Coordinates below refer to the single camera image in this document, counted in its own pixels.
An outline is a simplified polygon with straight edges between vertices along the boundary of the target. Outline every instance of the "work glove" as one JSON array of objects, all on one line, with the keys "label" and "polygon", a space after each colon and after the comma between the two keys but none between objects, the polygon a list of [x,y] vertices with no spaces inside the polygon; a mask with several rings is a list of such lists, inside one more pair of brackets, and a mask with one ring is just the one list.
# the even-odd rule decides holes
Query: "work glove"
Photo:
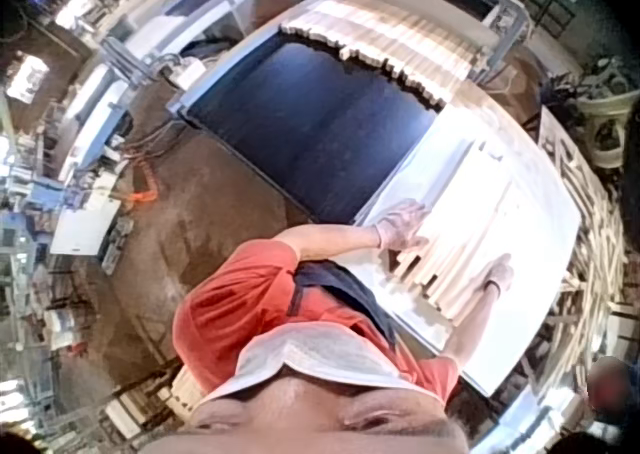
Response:
[{"label": "work glove", "polygon": [[484,282],[482,283],[482,287],[486,288],[490,285],[496,286],[498,288],[498,297],[500,297],[503,292],[511,289],[514,272],[509,262],[511,262],[511,254],[503,254],[495,261],[492,261],[489,265],[487,275],[484,278]]},{"label": "work glove", "polygon": [[376,224],[381,249],[402,251],[424,245],[427,240],[416,236],[429,211],[415,199],[405,199],[392,207]]}]

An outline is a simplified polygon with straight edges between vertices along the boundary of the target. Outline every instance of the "face mask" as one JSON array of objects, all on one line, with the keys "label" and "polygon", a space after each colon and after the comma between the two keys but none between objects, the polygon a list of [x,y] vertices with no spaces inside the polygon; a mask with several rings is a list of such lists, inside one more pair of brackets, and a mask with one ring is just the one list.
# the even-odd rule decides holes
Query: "face mask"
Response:
[{"label": "face mask", "polygon": [[235,375],[202,402],[264,382],[284,366],[325,381],[410,389],[439,400],[403,379],[393,363],[364,337],[340,324],[307,322],[286,324],[254,338],[240,352]]}]

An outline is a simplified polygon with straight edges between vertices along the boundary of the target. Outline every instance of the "red t-shirt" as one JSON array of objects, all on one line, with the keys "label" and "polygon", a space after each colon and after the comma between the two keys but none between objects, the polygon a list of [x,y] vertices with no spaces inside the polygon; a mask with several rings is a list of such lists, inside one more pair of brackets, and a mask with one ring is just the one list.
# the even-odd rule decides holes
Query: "red t-shirt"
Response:
[{"label": "red t-shirt", "polygon": [[255,336],[289,322],[325,321],[371,341],[406,380],[446,403],[458,382],[452,359],[417,361],[401,343],[392,349],[366,316],[319,287],[305,289],[297,314],[289,316],[297,265],[295,252],[281,241],[246,242],[178,308],[173,343],[205,392],[234,375],[240,351]]}]

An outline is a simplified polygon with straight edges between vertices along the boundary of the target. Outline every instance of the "factory floor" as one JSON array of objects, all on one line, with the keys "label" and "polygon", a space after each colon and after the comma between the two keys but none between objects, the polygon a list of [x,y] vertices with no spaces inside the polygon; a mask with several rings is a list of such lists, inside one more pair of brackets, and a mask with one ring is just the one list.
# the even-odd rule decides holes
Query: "factory floor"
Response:
[{"label": "factory floor", "polygon": [[[262,0],[257,23],[293,2]],[[516,76],[509,81],[511,71],[505,71],[490,87],[496,99],[523,122],[536,109],[538,74],[526,53],[514,59],[511,65]],[[173,95],[172,88],[158,83],[139,96],[132,111],[130,139],[168,119],[165,105]],[[62,389],[62,400],[67,410],[95,403],[116,385],[141,377],[174,357],[171,323],[177,305],[238,244],[306,222],[245,163],[213,138],[189,127],[175,147],[150,161],[150,167],[158,198],[149,203],[125,203],[135,227],[113,275],[104,274],[94,260],[75,261],[75,269],[89,286],[88,297],[98,318],[87,354],[62,360],[61,385],[67,386]],[[126,191],[139,184],[134,172],[126,172],[118,189]]]}]

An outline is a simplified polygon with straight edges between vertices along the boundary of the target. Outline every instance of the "black conveyor belt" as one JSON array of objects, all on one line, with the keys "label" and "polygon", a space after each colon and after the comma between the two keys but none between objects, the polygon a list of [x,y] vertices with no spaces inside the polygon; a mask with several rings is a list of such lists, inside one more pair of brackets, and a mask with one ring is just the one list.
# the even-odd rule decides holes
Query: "black conveyor belt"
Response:
[{"label": "black conveyor belt", "polygon": [[339,223],[353,221],[435,116],[381,73],[283,34],[187,112],[314,220]]}]

